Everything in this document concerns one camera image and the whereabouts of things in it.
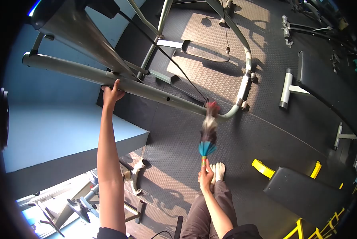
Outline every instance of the black cable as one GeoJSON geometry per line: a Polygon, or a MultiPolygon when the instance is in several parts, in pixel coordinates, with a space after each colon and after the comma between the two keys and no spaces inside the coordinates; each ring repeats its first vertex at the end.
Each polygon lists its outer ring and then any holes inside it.
{"type": "Polygon", "coordinates": [[[138,25],[136,25],[126,14],[124,14],[122,11],[119,11],[119,14],[124,17],[129,23],[131,23],[133,26],[135,26],[159,51],[161,51],[162,54],[164,54],[166,57],[169,58],[184,74],[184,76],[187,78],[187,80],[192,84],[192,86],[200,93],[200,95],[204,98],[205,101],[208,101],[203,94],[195,87],[195,85],[190,81],[190,79],[186,76],[185,72],[181,69],[181,67],[168,55],[163,51],[138,25]]]}
{"type": "Polygon", "coordinates": [[[230,52],[230,47],[229,47],[229,42],[227,40],[227,31],[226,31],[226,20],[225,20],[225,9],[224,9],[224,2],[221,0],[221,4],[222,4],[222,11],[224,12],[224,28],[225,28],[225,36],[226,36],[226,50],[228,51],[228,54],[230,52]]]}
{"type": "Polygon", "coordinates": [[[169,232],[167,232],[167,231],[161,231],[161,232],[157,233],[156,235],[154,235],[151,239],[155,238],[156,236],[158,236],[159,234],[161,234],[161,233],[163,233],[163,232],[168,233],[169,236],[171,237],[171,239],[173,239],[172,235],[171,235],[169,232]]]}

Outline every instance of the textured gym floor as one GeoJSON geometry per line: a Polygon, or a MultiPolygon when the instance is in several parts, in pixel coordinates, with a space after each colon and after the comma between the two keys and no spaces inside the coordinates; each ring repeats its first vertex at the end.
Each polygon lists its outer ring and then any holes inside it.
{"type": "MultiPolygon", "coordinates": [[[[162,2],[147,0],[141,8],[155,26],[158,22],[155,14],[162,2]]],[[[263,193],[268,179],[251,166],[254,159],[274,170],[285,166],[306,175],[311,174],[318,160],[322,168],[317,180],[332,187],[339,187],[342,182],[350,187],[355,177],[344,164],[347,151],[341,149],[347,143],[342,141],[338,152],[331,150],[341,120],[328,107],[312,97],[291,95],[289,110],[278,108],[286,68],[297,71],[297,53],[308,51],[331,66],[329,59],[333,47],[325,40],[303,34],[294,34],[294,45],[287,47],[281,29],[282,15],[294,23],[312,26],[315,23],[301,13],[291,12],[290,5],[285,2],[234,0],[233,3],[237,5],[233,20],[250,45],[258,82],[252,84],[247,97],[250,108],[219,123],[218,149],[210,156],[210,163],[220,161],[226,165],[224,180],[233,194],[238,224],[257,225],[264,239],[283,238],[299,217],[263,193]]],[[[225,29],[218,25],[219,20],[216,13],[172,9],[163,35],[166,40],[190,39],[225,49],[225,29]]],[[[140,23],[137,16],[134,21],[140,23]]],[[[153,36],[150,30],[143,28],[153,36]]],[[[128,26],[116,50],[125,60],[141,65],[150,46],[147,40],[140,43],[141,39],[143,37],[133,26],[128,26]]],[[[241,69],[245,67],[242,44],[229,29],[228,40],[231,52],[227,63],[201,60],[164,48],[193,83],[216,99],[221,113],[231,108],[242,79],[241,69]]],[[[150,61],[149,69],[183,78],[176,66],[160,52],[150,61]]],[[[151,76],[146,76],[144,82],[188,99],[151,76]]],[[[203,117],[129,94],[119,101],[115,113],[150,131],[147,146],[122,158],[122,162],[130,166],[140,157],[151,164],[138,179],[144,192],[139,198],[133,196],[129,184],[125,186],[126,201],[133,206],[137,206],[138,200],[147,203],[142,223],[127,222],[127,232],[139,239],[151,238],[162,230],[173,235],[177,217],[184,216],[185,223],[199,190],[198,142],[203,117]]],[[[343,126],[343,133],[350,133],[346,126],[343,126]]],[[[305,235],[310,228],[304,224],[305,235]]]]}

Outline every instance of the forearm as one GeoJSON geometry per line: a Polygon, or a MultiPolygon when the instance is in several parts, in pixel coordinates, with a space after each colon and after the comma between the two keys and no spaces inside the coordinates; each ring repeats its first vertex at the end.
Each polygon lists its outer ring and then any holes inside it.
{"type": "Polygon", "coordinates": [[[102,111],[97,165],[99,184],[119,184],[119,190],[124,190],[112,125],[112,111],[107,107],[103,107],[102,111]]]}
{"type": "Polygon", "coordinates": [[[222,210],[220,205],[217,203],[210,190],[204,190],[203,195],[205,198],[206,206],[209,210],[210,217],[213,221],[214,229],[216,230],[218,237],[222,239],[228,231],[233,229],[233,224],[229,217],[222,210]]]}

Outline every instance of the blue wall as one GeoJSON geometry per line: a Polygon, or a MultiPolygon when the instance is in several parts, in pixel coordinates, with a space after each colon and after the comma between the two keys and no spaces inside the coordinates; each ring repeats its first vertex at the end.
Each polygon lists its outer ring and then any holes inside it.
{"type": "MultiPolygon", "coordinates": [[[[97,148],[101,111],[96,105],[12,106],[8,147],[3,151],[6,172],[97,148]]],[[[112,122],[117,142],[147,133],[115,115],[112,122]]]]}
{"type": "MultiPolygon", "coordinates": [[[[128,1],[115,0],[115,2],[130,18],[135,15],[128,1]]],[[[135,2],[140,7],[145,0],[135,0],[135,2]]],[[[128,22],[120,15],[109,19],[91,8],[87,7],[86,11],[107,40],[115,46],[128,22]]],[[[12,46],[4,77],[4,87],[9,92],[9,104],[95,105],[100,90],[99,85],[22,64],[23,54],[31,50],[37,35],[38,32],[32,26],[24,25],[12,46]]],[[[39,53],[106,69],[95,60],[57,41],[43,40],[39,53]]]]}

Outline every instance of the hand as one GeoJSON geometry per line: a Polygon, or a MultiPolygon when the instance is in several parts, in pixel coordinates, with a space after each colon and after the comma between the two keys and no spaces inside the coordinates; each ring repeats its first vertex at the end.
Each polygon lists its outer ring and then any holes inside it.
{"type": "Polygon", "coordinates": [[[115,103],[121,99],[125,92],[117,90],[117,86],[120,83],[120,79],[115,80],[114,87],[111,90],[108,86],[102,86],[103,92],[103,108],[107,108],[114,111],[115,103]]]}
{"type": "Polygon", "coordinates": [[[209,166],[209,160],[206,159],[206,165],[201,166],[201,172],[198,173],[198,182],[200,183],[200,189],[203,193],[210,191],[213,175],[214,173],[209,166]]]}

